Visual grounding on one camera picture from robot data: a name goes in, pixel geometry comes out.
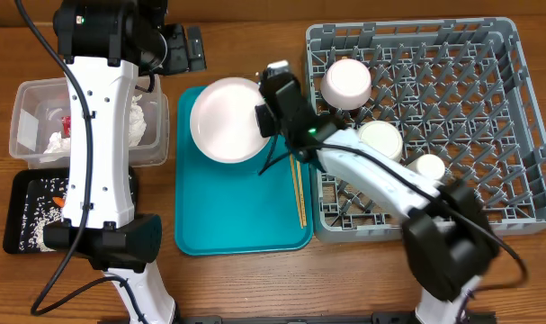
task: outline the gray plastic basket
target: gray plastic basket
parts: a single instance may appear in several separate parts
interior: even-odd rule
[[[325,71],[348,57],[372,75],[372,96],[355,114],[330,107]],[[546,133],[512,21],[479,18],[317,24],[307,30],[306,87],[318,113],[354,128],[390,122],[401,163],[441,157],[444,182],[473,186],[499,235],[546,228]],[[313,171],[315,232],[328,242],[399,239],[400,228],[370,197]]]

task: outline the teal tray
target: teal tray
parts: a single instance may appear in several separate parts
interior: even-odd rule
[[[263,175],[267,146],[236,165],[205,157],[192,141],[191,109],[205,87],[190,88],[179,99],[176,128],[175,241],[190,256],[287,251],[312,238],[310,170],[302,165],[307,224],[300,228],[291,162],[288,158]],[[279,137],[274,157],[286,152]]]

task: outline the wooden table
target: wooden table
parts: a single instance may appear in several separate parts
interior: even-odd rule
[[[546,16],[512,17],[546,126]],[[302,70],[305,30],[313,22],[203,23],[209,69],[165,77],[161,81],[175,134],[177,100],[191,86],[223,77],[255,77],[267,63],[288,59]],[[53,45],[51,29],[43,33]],[[42,318],[29,309],[62,255],[7,255],[2,249],[4,222],[14,175],[27,166],[8,154],[14,96],[20,83],[62,77],[40,44],[26,29],[0,30],[0,323],[87,323],[121,318],[126,311],[111,285],[98,286]],[[420,287],[407,267],[400,242],[324,245],[315,238],[300,251],[246,256],[189,257],[174,241],[175,147],[162,166],[138,169],[139,212],[163,219],[163,245],[158,265],[166,289],[184,316],[223,317],[369,314],[412,310]],[[546,230],[533,236],[507,238],[532,270],[530,284],[515,291],[482,294],[471,304],[496,311],[501,323],[546,323]],[[83,259],[74,259],[46,302],[54,302],[100,277]],[[486,283],[518,276],[509,256],[491,267]]]

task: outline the white plate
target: white plate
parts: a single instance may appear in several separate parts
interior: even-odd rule
[[[258,84],[227,77],[207,86],[191,111],[194,144],[221,163],[239,163],[254,157],[268,142],[261,137],[255,106],[264,104]]]

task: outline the chopsticks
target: chopsticks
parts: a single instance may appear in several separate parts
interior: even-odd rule
[[[297,176],[294,172],[294,156],[291,154],[291,172],[292,172],[292,184],[294,186],[294,196],[297,201],[297,211],[299,212],[299,222],[300,227],[304,228],[307,226],[307,213],[305,209],[305,199],[302,188],[302,177],[300,172],[300,162],[297,161],[297,173],[299,177],[299,182],[297,184]]]

